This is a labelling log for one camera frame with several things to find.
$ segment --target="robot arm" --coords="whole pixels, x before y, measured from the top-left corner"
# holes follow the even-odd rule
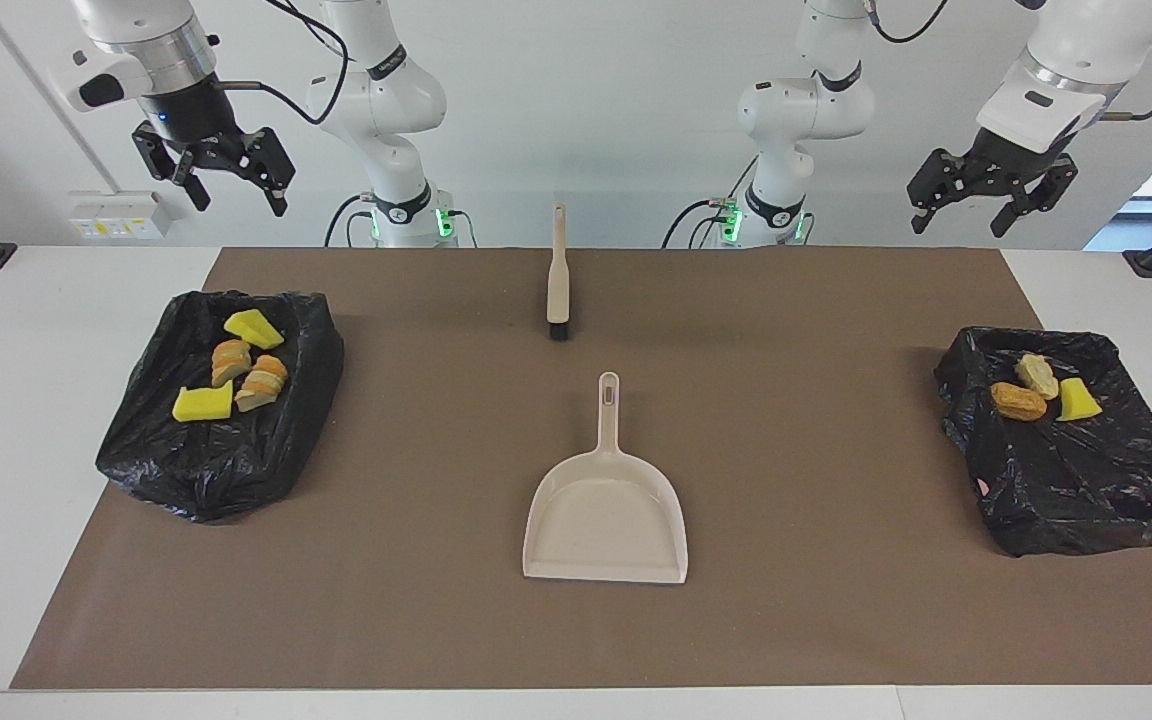
[[[740,122],[758,143],[758,170],[740,197],[740,232],[719,245],[783,242],[814,169],[799,142],[851,137],[869,127],[874,94],[861,77],[861,43],[867,32],[861,0],[806,0],[797,47],[814,71],[809,78],[755,83],[741,96]]]
[[[425,179],[420,152],[403,132],[422,132],[447,115],[444,86],[408,58],[387,0],[324,0],[326,22],[346,41],[353,69],[332,115],[323,123],[358,151],[372,183],[372,222],[384,247],[454,245],[450,197]],[[326,78],[310,86],[308,104],[329,101]]]
[[[976,195],[1010,199],[990,225],[995,237],[1052,210],[1078,176],[1064,147],[1101,119],[1152,50],[1152,0],[1016,1],[1038,10],[1038,28],[977,115],[972,149],[933,151],[910,181],[916,233]]]
[[[195,169],[225,170],[259,187],[275,215],[296,168],[273,129],[243,132],[217,78],[211,47],[189,0],[73,0],[92,46],[51,69],[78,111],[136,100],[146,120],[132,141],[154,179],[184,188],[198,210],[211,197]],[[168,150],[179,159],[173,159]]]

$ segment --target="black garbage bag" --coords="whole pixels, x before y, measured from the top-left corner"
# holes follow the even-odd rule
[[[1102,414],[1061,423],[1060,400],[1034,423],[998,414],[990,386],[1020,384],[1014,366],[1025,353],[1046,356],[1056,379],[1083,378]],[[1003,551],[1152,546],[1152,412],[1106,336],[964,328],[935,378],[950,402],[945,432],[967,455],[980,515]]]
[[[225,320],[260,309],[283,334],[270,354],[288,369],[273,406],[228,420],[179,423],[182,387],[209,387]],[[264,353],[252,348],[255,355]],[[191,521],[220,520],[287,495],[314,449],[342,372],[344,342],[323,295],[190,291],[162,313],[127,384],[96,465],[128,495]]]

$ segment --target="white dustpan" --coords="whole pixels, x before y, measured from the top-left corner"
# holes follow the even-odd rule
[[[669,480],[617,442],[621,378],[598,379],[598,447],[559,462],[531,498],[522,539],[529,578],[681,583],[687,532]]]

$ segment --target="bread piece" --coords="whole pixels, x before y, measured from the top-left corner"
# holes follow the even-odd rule
[[[275,400],[278,400],[278,396],[266,395],[264,392],[251,392],[250,389],[241,389],[234,395],[234,404],[238,407],[240,414],[250,414],[257,407],[268,406],[270,402],[274,402]]]
[[[998,412],[1005,418],[1032,423],[1047,414],[1047,401],[1043,400],[1041,395],[1010,382],[993,382],[990,386],[990,396],[993,397],[993,404],[998,406]]]
[[[241,356],[251,359],[252,347],[251,343],[242,340],[227,340],[221,342],[215,347],[215,350],[211,351],[211,359],[219,361],[223,357],[229,356]]]
[[[1026,353],[1016,363],[1016,377],[1020,384],[1037,392],[1043,400],[1055,400],[1060,395],[1060,382],[1056,382],[1056,374],[1052,373],[1052,365],[1047,364],[1046,357]]]
[[[264,370],[264,372],[278,376],[283,381],[287,381],[287,365],[283,365],[283,362],[273,355],[257,357],[252,370]]]
[[[273,373],[266,373],[265,370],[252,370],[247,376],[247,380],[243,381],[243,389],[264,392],[265,395],[278,396],[278,393],[283,392],[283,378]]]
[[[252,369],[251,346],[241,340],[227,340],[211,351],[211,387],[234,381]]]
[[[234,395],[234,402],[238,406],[240,414],[257,409],[260,406],[268,406],[278,400],[279,393],[283,392],[287,384],[287,366],[273,355],[262,355],[257,357],[252,365],[251,373],[243,381],[243,388]]]

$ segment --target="brush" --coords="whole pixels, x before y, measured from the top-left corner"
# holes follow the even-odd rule
[[[550,296],[545,319],[550,320],[550,340],[563,342],[571,336],[571,274],[567,272],[567,206],[554,205],[554,256],[550,260]]]

